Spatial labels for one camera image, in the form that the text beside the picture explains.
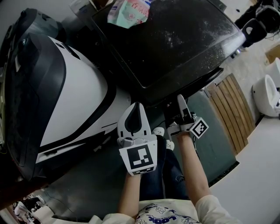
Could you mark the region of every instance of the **white floor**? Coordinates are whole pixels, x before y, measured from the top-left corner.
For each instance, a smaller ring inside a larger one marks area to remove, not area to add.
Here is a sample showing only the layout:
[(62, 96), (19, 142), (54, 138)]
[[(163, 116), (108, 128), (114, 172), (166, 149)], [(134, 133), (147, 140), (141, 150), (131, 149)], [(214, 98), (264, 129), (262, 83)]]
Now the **white floor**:
[[(227, 6), (225, 14), (232, 21), (238, 19), (250, 7), (250, 5), (252, 5), (250, 0), (221, 1)], [(280, 36), (277, 35), (274, 39), (272, 38), (273, 40), (264, 39), (247, 48), (247, 51), (242, 52), (236, 59), (227, 59), (222, 64), (224, 72), (219, 79), (227, 76), (228, 74), (234, 74), (247, 99), (255, 121), (257, 121), (260, 114), (252, 98), (252, 85), (256, 83), (257, 80), (265, 76), (264, 68), (268, 64), (265, 52), (270, 49), (271, 45), (279, 41), (279, 38)]]

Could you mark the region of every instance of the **wooden panel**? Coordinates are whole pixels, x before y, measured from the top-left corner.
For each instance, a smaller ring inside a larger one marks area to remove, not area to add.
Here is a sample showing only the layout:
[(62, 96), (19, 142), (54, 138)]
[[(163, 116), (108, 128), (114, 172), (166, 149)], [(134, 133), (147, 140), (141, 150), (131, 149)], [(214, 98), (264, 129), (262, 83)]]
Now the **wooden panel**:
[(227, 100), (227, 103), (231, 109), (231, 112), (236, 120), (236, 123), (237, 123), (237, 127), (239, 128), (239, 131), (240, 131), (240, 134), (241, 134), (241, 137), (243, 139), (243, 144), (244, 145), (247, 145), (248, 144), (248, 141), (247, 141), (247, 134), (246, 134), (246, 131), (245, 131), (245, 127), (244, 127), (244, 124), (241, 120), (241, 117), (239, 115), (239, 112), (235, 106), (235, 103), (228, 91), (228, 89), (226, 88), (224, 82), (222, 81), (221, 83), (219, 83), (219, 88), (220, 90), (222, 91), (225, 99)]
[(226, 133), (227, 138), (228, 138), (228, 140), (229, 140), (229, 142), (230, 142), (230, 144), (231, 144), (231, 150), (232, 150), (232, 152), (234, 153), (234, 155), (236, 156), (236, 155), (237, 155), (237, 152), (236, 152), (236, 150), (235, 150), (235, 145), (233, 144), (231, 135), (230, 135), (230, 133), (229, 133), (229, 131), (228, 131), (228, 129), (227, 129), (226, 123), (224, 122), (224, 118), (223, 118), (223, 116), (221, 115), (221, 113), (220, 113), (220, 111), (219, 111), (219, 109), (218, 109), (216, 103), (214, 102), (213, 98), (210, 96), (209, 99), (210, 99), (210, 101), (211, 101), (212, 106), (214, 107), (214, 110), (215, 110), (215, 112), (216, 112), (218, 118), (220, 119), (220, 121), (221, 121), (221, 123), (222, 123), (224, 132)]
[(251, 132), (250, 132), (250, 128), (249, 128), (249, 125), (250, 125), (250, 124), (248, 123), (248, 121), (246, 121), (244, 112), (242, 111), (242, 108), (241, 108), (241, 106), (240, 106), (240, 104), (239, 104), (239, 102), (238, 102), (238, 99), (237, 99), (236, 95), (234, 94), (234, 92), (233, 92), (233, 90), (232, 90), (232, 88), (231, 88), (231, 86), (230, 86), (228, 80), (227, 80), (227, 79), (224, 79), (224, 80), (223, 80), (223, 83), (224, 83), (224, 85), (226, 86), (226, 88), (227, 88), (229, 94), (231, 95), (231, 97), (232, 97), (232, 99), (233, 99), (233, 102), (234, 102), (234, 104), (235, 104), (235, 106), (236, 106), (236, 109), (238, 110), (238, 113), (239, 113), (240, 118), (241, 118), (241, 120), (242, 120), (243, 126), (244, 126), (244, 128), (245, 128), (246, 139), (247, 139), (247, 137), (248, 137), (248, 136), (250, 135), (250, 133), (251, 133)]
[(226, 127), (229, 131), (229, 134), (231, 136), (231, 139), (232, 139), (232, 142), (234, 144), (234, 147), (235, 147), (235, 150), (236, 150), (236, 153), (240, 152), (241, 151), (241, 147), (239, 145), (239, 142), (238, 142), (238, 139), (237, 139), (237, 136), (236, 136), (236, 133), (235, 133), (235, 130), (233, 128), (233, 125), (228, 117), (228, 114), (222, 104), (222, 102), (220, 101), (218, 95), (216, 94), (216, 91), (217, 91), (217, 87), (215, 86), (215, 84), (211, 84), (210, 86), (208, 86), (208, 91), (210, 92), (217, 108), (219, 109), (220, 111), (220, 114), (222, 115), (223, 119), (224, 119), (224, 123), (226, 124)]
[(237, 100), (242, 108), (242, 111), (245, 115), (245, 118), (246, 118), (246, 121), (248, 122), (249, 124), (249, 128), (250, 128), (250, 131), (252, 133), (252, 131), (255, 129), (255, 123), (254, 123), (254, 120), (253, 120), (253, 117), (252, 117), (252, 114), (251, 114), (251, 110), (249, 108), (249, 105), (239, 87), (239, 84), (237, 83), (235, 77), (231, 77), (233, 75), (229, 75), (227, 76), (227, 81), (229, 82), (234, 94), (236, 95), (237, 97)]
[(239, 142), (239, 145), (240, 145), (240, 150), (239, 151), (236, 150), (237, 153), (239, 153), (241, 151), (241, 149), (243, 149), (245, 147), (245, 145), (244, 145), (244, 142), (243, 142), (240, 130), (238, 128), (238, 124), (236, 122), (236, 119), (235, 119), (232, 111), (231, 111), (230, 106), (228, 105), (228, 102), (227, 102), (226, 98), (224, 97), (224, 95), (223, 95), (223, 93), (222, 93), (222, 91), (221, 91), (221, 89), (219, 87), (217, 87), (216, 93), (217, 93), (220, 101), (222, 102), (222, 104), (224, 106), (224, 109), (226, 110), (227, 115), (228, 115), (228, 117), (229, 117), (229, 119), (231, 121), (231, 124), (232, 124), (233, 128), (234, 128), (235, 134), (237, 136), (237, 139), (238, 139), (238, 142)]

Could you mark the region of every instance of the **jeans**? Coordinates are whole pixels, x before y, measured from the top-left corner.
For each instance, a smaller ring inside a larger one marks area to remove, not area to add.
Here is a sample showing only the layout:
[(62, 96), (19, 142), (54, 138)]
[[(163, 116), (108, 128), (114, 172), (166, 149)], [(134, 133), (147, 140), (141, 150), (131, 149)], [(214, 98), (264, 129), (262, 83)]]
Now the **jeans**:
[(157, 135), (157, 168), (142, 174), (140, 201), (164, 198), (189, 200), (186, 182), (173, 151), (166, 148), (164, 137)]

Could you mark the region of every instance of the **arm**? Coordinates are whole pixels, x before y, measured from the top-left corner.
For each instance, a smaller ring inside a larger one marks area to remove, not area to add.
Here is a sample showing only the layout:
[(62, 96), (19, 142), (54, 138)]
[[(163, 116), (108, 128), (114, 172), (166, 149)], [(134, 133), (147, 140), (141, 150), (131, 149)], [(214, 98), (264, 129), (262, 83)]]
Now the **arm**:
[(196, 205), (199, 199), (211, 194), (207, 177), (196, 154), (189, 133), (183, 132), (177, 138), (182, 155), (183, 170), (189, 198), (192, 203)]
[(126, 175), (122, 196), (119, 202), (118, 213), (122, 213), (136, 219), (139, 212), (140, 180), (141, 175)]

